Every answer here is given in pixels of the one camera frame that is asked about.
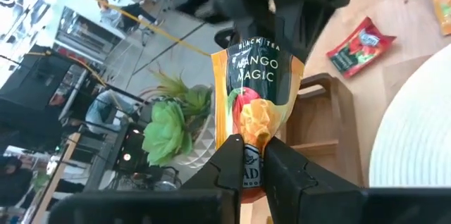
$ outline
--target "red tea packet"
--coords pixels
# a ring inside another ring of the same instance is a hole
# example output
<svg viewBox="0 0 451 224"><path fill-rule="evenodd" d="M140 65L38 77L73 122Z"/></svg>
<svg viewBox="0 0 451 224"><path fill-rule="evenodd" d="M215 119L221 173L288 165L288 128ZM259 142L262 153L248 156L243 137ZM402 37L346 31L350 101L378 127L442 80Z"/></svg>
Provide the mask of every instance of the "red tea packet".
<svg viewBox="0 0 451 224"><path fill-rule="evenodd" d="M433 0L433 3L442 34L451 34L451 0Z"/></svg>
<svg viewBox="0 0 451 224"><path fill-rule="evenodd" d="M386 51L395 38L382 35L366 17L342 44L326 55L343 77L349 78Z"/></svg>

